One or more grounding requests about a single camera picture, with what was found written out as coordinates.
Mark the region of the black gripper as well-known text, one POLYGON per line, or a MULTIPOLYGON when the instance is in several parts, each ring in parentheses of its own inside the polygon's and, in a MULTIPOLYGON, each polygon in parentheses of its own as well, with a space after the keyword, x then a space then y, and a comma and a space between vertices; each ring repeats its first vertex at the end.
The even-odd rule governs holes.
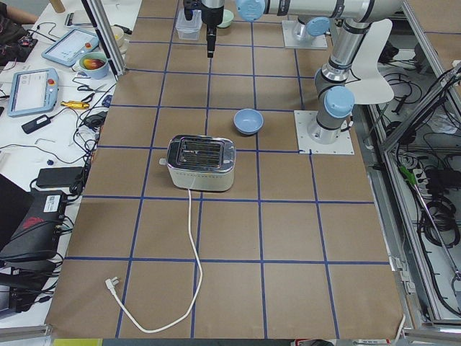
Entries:
POLYGON ((201 0, 201 18, 207 25, 207 57, 213 58, 217 38, 217 27, 223 21, 224 0, 201 0))

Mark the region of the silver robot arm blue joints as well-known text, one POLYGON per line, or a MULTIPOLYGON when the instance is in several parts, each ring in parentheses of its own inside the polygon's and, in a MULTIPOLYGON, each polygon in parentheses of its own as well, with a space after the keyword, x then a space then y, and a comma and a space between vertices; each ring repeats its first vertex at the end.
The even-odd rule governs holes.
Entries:
POLYGON ((241 18, 247 22, 264 14, 328 17, 342 19, 339 37, 327 63, 315 75, 319 109, 307 125, 310 138, 331 144, 354 107, 354 95, 345 87, 354 58, 373 22, 387 19, 400 9, 401 1, 237 1, 241 18))

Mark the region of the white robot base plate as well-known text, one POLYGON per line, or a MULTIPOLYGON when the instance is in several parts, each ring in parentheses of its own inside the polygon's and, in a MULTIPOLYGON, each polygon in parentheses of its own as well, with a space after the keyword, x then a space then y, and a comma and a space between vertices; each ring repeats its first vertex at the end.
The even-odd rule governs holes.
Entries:
POLYGON ((336 130, 322 128, 317 111, 294 111, 298 151, 302 154, 354 155, 350 132, 343 122, 336 130))

